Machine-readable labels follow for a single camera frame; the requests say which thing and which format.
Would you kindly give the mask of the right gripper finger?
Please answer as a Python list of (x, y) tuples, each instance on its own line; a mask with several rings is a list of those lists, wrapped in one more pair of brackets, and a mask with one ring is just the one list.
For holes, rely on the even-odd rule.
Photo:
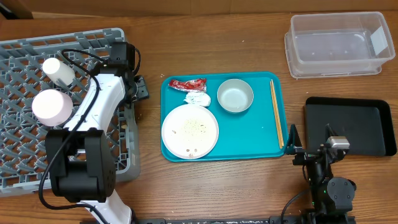
[(325, 126), (325, 140), (326, 143), (331, 143), (334, 138), (336, 138), (338, 135), (334, 132), (334, 130), (331, 128), (330, 124), (328, 123)]
[(296, 125), (292, 124), (290, 126), (289, 138), (284, 149), (284, 154), (296, 155), (299, 152), (302, 152), (302, 143)]

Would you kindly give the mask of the white cup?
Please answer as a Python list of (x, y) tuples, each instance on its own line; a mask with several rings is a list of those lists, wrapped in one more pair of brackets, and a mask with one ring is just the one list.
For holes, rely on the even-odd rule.
[(70, 85), (75, 78), (74, 70), (57, 58), (48, 58), (42, 64), (42, 71), (54, 84), (60, 86), (60, 80), (65, 85)]

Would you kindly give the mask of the grey bowl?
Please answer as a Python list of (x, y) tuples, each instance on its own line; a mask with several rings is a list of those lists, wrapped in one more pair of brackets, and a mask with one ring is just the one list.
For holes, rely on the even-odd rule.
[(218, 88), (217, 100), (220, 106), (230, 113), (246, 111), (254, 101), (251, 86), (240, 79), (224, 81)]

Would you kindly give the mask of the grey plastic dish rack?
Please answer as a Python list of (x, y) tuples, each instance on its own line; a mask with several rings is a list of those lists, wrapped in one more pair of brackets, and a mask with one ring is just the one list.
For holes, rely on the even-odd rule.
[(115, 41), (125, 41), (120, 28), (89, 30), (1, 41), (1, 196), (30, 194), (39, 187), (47, 166), (44, 139), (49, 127), (32, 112), (34, 97), (43, 90), (66, 93), (74, 113), (89, 89), (90, 81), (81, 68), (70, 85), (56, 85), (42, 73), (43, 62), (68, 49), (68, 58), (90, 70), (95, 54), (108, 58)]

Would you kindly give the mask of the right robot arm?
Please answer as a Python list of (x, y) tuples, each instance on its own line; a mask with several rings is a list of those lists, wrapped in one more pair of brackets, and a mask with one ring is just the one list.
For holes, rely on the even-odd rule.
[[(350, 224), (355, 217), (349, 217), (353, 209), (356, 184), (344, 177), (335, 177), (331, 165), (343, 160), (350, 143), (344, 136), (337, 135), (329, 125), (325, 126), (326, 142), (314, 151), (302, 147), (295, 125), (291, 125), (285, 153), (293, 155), (293, 165), (302, 168), (308, 189), (290, 199), (280, 214), (281, 223)], [(313, 208), (297, 216), (287, 216), (289, 205), (301, 196), (310, 193)]]

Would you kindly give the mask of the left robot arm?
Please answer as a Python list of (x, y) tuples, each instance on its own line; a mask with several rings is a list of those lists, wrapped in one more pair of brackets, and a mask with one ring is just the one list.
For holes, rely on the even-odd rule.
[(140, 51), (114, 42), (108, 59), (98, 57), (90, 89), (63, 129), (45, 137), (47, 168), (39, 184), (39, 200), (51, 210), (87, 209), (98, 223), (137, 223), (134, 210), (115, 191), (116, 168), (106, 131), (121, 106), (149, 98), (138, 74)]

